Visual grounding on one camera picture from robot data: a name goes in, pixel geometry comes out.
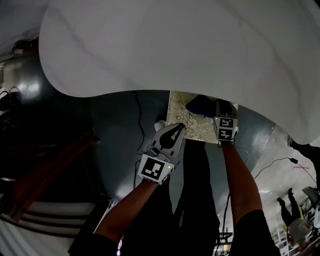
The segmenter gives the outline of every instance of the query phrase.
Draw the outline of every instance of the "person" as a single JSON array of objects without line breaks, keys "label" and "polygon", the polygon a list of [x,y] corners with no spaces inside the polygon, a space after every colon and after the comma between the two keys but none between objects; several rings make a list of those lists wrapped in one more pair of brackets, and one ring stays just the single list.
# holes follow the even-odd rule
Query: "person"
[{"label": "person", "polygon": [[288,138],[288,145],[300,152],[305,158],[308,158],[313,163],[316,174],[316,187],[320,188],[320,147],[311,146],[310,144],[301,145],[296,143],[290,136]]},{"label": "person", "polygon": [[[234,227],[229,255],[279,256],[250,171],[233,144],[223,142],[222,151]],[[181,197],[173,214],[170,177],[162,185],[143,180],[108,212],[95,234],[79,248],[78,254],[114,256],[123,237],[120,251],[123,256],[212,256],[219,241],[220,223],[204,142],[186,139],[183,181]]]},{"label": "person", "polygon": [[302,252],[308,246],[306,238],[312,232],[313,224],[301,218],[300,209],[292,192],[292,188],[288,190],[288,197],[291,202],[292,215],[287,210],[285,201],[280,197],[277,199],[281,206],[282,220],[287,226],[286,239],[292,248],[296,244],[299,244],[299,251]]}]

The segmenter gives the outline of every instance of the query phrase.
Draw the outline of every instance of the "dark pants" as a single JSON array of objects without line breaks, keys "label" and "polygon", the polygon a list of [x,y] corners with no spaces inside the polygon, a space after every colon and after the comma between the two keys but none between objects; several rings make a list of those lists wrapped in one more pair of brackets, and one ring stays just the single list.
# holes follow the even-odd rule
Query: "dark pants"
[{"label": "dark pants", "polygon": [[296,202],[296,199],[294,198],[294,196],[292,194],[289,195],[289,200],[291,202],[292,215],[287,210],[285,201],[282,200],[282,202],[280,203],[280,205],[281,205],[281,216],[282,216],[282,219],[283,219],[283,221],[284,221],[284,223],[285,223],[285,225],[287,227],[289,227],[290,224],[292,222],[294,222],[296,219],[300,219],[301,218],[299,206],[298,206],[298,204]]},{"label": "dark pants", "polygon": [[156,188],[124,234],[121,255],[213,255],[220,222],[204,142],[186,139],[183,180],[174,214],[169,195],[170,178]]},{"label": "dark pants", "polygon": [[320,147],[311,146],[310,144],[300,145],[294,141],[291,144],[292,148],[298,150],[301,155],[309,158],[313,163],[316,174],[316,187],[320,189]]}]

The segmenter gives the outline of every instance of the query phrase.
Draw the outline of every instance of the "black shirt sleeve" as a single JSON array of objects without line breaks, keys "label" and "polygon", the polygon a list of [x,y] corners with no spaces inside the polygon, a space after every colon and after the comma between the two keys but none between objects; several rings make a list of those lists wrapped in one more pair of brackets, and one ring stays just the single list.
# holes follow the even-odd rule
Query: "black shirt sleeve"
[{"label": "black shirt sleeve", "polygon": [[280,256],[262,210],[243,216],[234,228],[230,256]]},{"label": "black shirt sleeve", "polygon": [[118,245],[109,238],[100,234],[92,234],[84,239],[82,245],[70,256],[115,256],[117,250]]}]

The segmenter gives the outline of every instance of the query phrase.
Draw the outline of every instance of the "gray floor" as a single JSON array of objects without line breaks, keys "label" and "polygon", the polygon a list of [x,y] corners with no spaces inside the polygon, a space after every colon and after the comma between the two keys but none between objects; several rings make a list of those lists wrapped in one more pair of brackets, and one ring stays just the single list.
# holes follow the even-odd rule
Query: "gray floor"
[{"label": "gray floor", "polygon": [[[94,169],[105,193],[115,200],[120,200],[133,189],[134,165],[141,158],[136,154],[136,150],[142,141],[138,126],[139,109],[133,92],[118,92],[92,98],[66,96],[51,86],[41,69],[39,60],[34,57],[8,61],[4,69],[4,80],[4,89],[9,90],[13,86],[19,88],[20,101],[24,105],[53,108],[71,119],[92,124],[97,137],[101,140],[101,144],[92,150]],[[145,149],[155,133],[154,122],[159,114],[166,112],[169,92],[154,90],[137,93],[142,107],[141,124],[145,132],[142,148]],[[289,157],[296,155],[299,162],[301,160],[301,164],[308,165],[312,175],[315,175],[312,170],[313,165],[287,147],[286,133],[277,126],[274,129],[275,125],[270,120],[240,106],[238,122],[239,133],[236,137],[236,145],[244,161],[247,159],[247,153],[242,149],[248,152],[249,158],[246,165],[253,174],[283,155]],[[229,192],[225,162],[222,151],[216,144],[207,143],[205,148],[210,163],[210,182],[216,211],[222,222]],[[170,181],[173,210],[177,206],[183,188],[183,150],[184,143],[179,153],[181,164],[173,172]],[[282,162],[268,169],[269,171],[257,179],[258,187],[262,191],[264,211],[271,223],[269,227],[272,229],[275,228],[273,218],[279,218],[277,197],[283,195],[290,186],[294,185],[294,188],[301,190],[301,186],[312,185],[312,180],[310,181],[303,172],[299,172],[293,180],[293,176],[288,174],[288,170],[291,171],[291,169],[291,163]],[[201,169],[195,169],[194,175],[201,175]],[[299,200],[304,199],[301,193],[297,192]],[[227,227],[232,229],[230,212],[227,214],[226,222]]]}]

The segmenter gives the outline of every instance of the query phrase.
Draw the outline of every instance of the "forearm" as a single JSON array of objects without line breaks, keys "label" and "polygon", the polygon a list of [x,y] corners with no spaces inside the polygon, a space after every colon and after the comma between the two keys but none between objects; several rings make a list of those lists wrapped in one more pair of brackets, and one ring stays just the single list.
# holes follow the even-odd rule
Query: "forearm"
[{"label": "forearm", "polygon": [[233,226],[254,210],[262,210],[258,187],[234,145],[222,147],[230,190]]},{"label": "forearm", "polygon": [[143,180],[108,212],[95,233],[108,237],[117,244],[157,186],[155,183]]}]

